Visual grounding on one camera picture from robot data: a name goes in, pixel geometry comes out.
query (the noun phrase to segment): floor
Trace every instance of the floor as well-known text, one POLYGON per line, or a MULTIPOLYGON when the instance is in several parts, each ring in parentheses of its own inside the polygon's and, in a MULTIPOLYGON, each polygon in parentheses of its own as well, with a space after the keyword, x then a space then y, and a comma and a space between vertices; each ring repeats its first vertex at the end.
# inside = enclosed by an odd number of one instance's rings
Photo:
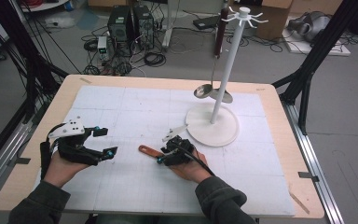
MULTIPOLYGON (((49 13, 61 12, 54 9, 49 13)), ((59 29, 51 35, 79 70, 87 65, 87 52, 81 36, 103 27, 105 13, 81 7, 71 12, 76 25, 59 29)), ((192 27, 192 15, 180 17, 175 26, 192 27)), ((49 40, 42 35, 53 62, 63 70, 76 74, 75 68, 49 40)), ((213 36, 188 30, 174 30, 172 45, 166 52, 167 62, 161 67, 143 66, 132 70, 132 77, 164 77, 210 80, 213 67, 213 36)), ((297 70, 306 55, 289 53, 284 44, 264 46, 250 41, 240 47, 232 68, 232 82, 272 83, 297 70)), ((346 46, 350 57, 328 56, 317 70, 311 85, 307 130, 315 153, 324 170, 345 223, 358 223, 358 44, 346 46)), ((220 79, 230 44, 225 41, 217 61, 215 79, 220 79)), ((0 61, 0 132, 19 108, 24 88, 11 60, 0 61)), ((10 167, 0 178, 0 188, 10 167)), ((0 223, 7 222, 8 212, 0 212, 0 223)), ((84 223, 87 215, 63 214, 62 223, 84 223)), ((322 219, 262 219, 260 223, 328 223, 322 219)))

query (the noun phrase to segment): metal frame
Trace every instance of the metal frame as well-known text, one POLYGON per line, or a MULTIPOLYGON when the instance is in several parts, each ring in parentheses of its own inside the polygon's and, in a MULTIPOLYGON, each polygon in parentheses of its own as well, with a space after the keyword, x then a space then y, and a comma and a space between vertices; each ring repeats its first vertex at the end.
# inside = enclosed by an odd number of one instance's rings
POLYGON ((0 150, 0 176, 6 170, 18 150, 21 149, 22 144, 24 144, 25 139, 32 130, 32 125, 31 121, 25 124, 20 122, 0 150))
POLYGON ((312 176, 317 176, 317 181, 314 181, 315 188, 319 193, 319 197, 324 205, 324 211, 330 220, 331 224, 343 224, 341 213, 338 210, 336 201, 333 194, 327 185, 327 181, 324 177, 324 172, 319 164, 318 158, 313 150, 310 139, 307 135, 302 133, 301 128, 298 126, 298 112, 294 105, 288 105, 282 103, 283 109, 286 112, 288 120, 292 125, 292 130, 295 134, 298 145, 300 146, 303 158, 308 166, 308 169, 312 176))
POLYGON ((289 105, 294 105, 297 96, 302 92, 298 125, 303 134, 307 134, 306 118, 312 77, 356 15, 358 15, 358 0, 342 1, 298 70, 292 75, 272 83, 275 88, 290 83, 286 91, 280 95, 281 100, 289 105))
MULTIPOLYGON (((67 72, 48 62, 40 55, 36 45, 34 44, 34 41, 28 35, 17 11, 13 6, 14 5, 12 5, 9 0, 0 0, 0 24, 5 29, 10 40, 14 43, 18 52, 25 61, 24 66, 26 66, 27 98, 21 105, 21 108, 18 110, 16 115, 1 132, 0 150, 2 145, 9 137, 10 133, 21 121, 22 115, 25 114, 25 119, 22 121, 23 123, 27 123, 28 120, 33 116, 35 99, 38 94, 36 85, 40 85, 44 93, 55 93, 60 85, 57 83, 51 72, 59 75, 60 77, 66 77, 69 75, 67 72)), ((4 48, 8 49, 7 42, 5 42, 1 37, 0 43, 4 48)), ((9 54, 13 63, 16 65, 17 69, 19 71, 23 70, 24 68, 21 65, 20 59, 14 57, 10 53, 10 50, 7 50, 7 53, 9 54)))
POLYGON ((311 175, 315 177, 312 178, 313 183, 324 205, 324 211, 332 224, 343 224, 344 220, 338 210, 333 194, 327 185, 324 172, 316 158, 306 132, 310 83, 319 65, 321 65, 331 48, 336 45, 345 29, 357 15, 358 0, 342 1, 333 18, 322 31, 310 54, 301 66, 293 74, 272 83, 275 88, 290 83, 285 92, 280 95, 282 105, 292 125, 293 132, 308 169, 311 175), (295 101, 301 92, 301 105, 298 113, 295 107, 295 101))

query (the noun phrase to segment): person's right hand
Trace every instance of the person's right hand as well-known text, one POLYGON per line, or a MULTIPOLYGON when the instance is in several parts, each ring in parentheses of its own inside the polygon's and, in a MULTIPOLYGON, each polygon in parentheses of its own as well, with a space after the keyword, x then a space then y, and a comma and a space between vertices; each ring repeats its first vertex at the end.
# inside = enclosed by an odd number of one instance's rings
POLYGON ((51 157, 48 171, 43 180, 58 188, 62 188, 75 174, 87 167, 89 167, 87 164, 75 163, 61 158, 60 153, 56 151, 51 157))
MULTIPOLYGON (((206 165, 208 162, 206 161, 205 155, 198 152, 195 148, 193 150, 193 155, 202 160, 206 165)), ((194 181, 196 183, 200 183, 202 180, 211 176, 198 162, 190 161, 188 163, 182 163, 179 165, 170 166, 171 169, 174 170, 176 174, 180 173, 180 177, 194 181)))

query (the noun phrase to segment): black metal pole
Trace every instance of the black metal pole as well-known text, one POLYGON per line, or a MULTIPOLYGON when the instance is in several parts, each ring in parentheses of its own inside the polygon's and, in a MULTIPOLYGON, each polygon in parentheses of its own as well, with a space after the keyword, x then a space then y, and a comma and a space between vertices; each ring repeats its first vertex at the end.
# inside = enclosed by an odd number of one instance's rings
POLYGON ((7 32, 19 53, 33 65, 35 77, 44 92, 55 92, 59 85, 51 75, 49 66, 41 61, 41 56, 34 41, 28 35, 19 15, 8 0, 0 0, 0 24, 7 32))
POLYGON ((358 0, 343 0, 299 69, 292 75, 272 83, 275 88, 290 83, 280 95, 281 100, 289 105, 293 105, 302 92, 298 125, 303 134, 307 134, 306 116, 312 77, 357 14, 358 0))

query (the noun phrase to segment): electronic equipment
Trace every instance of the electronic equipment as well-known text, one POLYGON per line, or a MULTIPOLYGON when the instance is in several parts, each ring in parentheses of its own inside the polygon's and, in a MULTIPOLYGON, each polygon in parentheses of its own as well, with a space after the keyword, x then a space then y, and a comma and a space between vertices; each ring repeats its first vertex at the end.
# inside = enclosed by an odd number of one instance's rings
POLYGON ((133 23, 135 35, 139 37, 137 42, 141 49, 154 47, 154 18, 147 6, 135 6, 133 8, 133 23))
POLYGON ((209 28, 215 28, 217 23, 219 22, 220 16, 212 16, 204 19, 194 20, 193 24, 199 30, 205 30, 209 28))
POLYGON ((109 49, 107 47, 107 36, 98 36, 98 54, 104 62, 109 61, 109 49))
POLYGON ((157 163, 164 163, 166 166, 188 163, 193 160, 189 155, 193 153, 194 148, 188 139, 176 135, 167 142, 166 147, 161 148, 165 155, 158 157, 157 163))
POLYGON ((71 119, 62 123, 48 133, 46 142, 40 144, 41 154, 41 179, 44 178, 48 165, 50 164, 53 149, 58 148, 60 156, 68 161, 84 163, 87 165, 98 165, 100 161, 111 160, 117 153, 117 147, 105 148, 102 151, 84 147, 84 143, 91 136, 99 137, 107 135, 106 128, 98 126, 85 128, 80 120, 71 119), (50 145, 49 138, 56 138, 50 145))
POLYGON ((301 17, 290 20, 287 30, 296 31, 306 41, 313 43, 329 22, 330 18, 322 12, 306 12, 301 17))
POLYGON ((130 7, 113 6, 107 28, 113 38, 114 46, 120 45, 120 54, 122 56, 131 56, 130 46, 134 40, 134 32, 130 7))

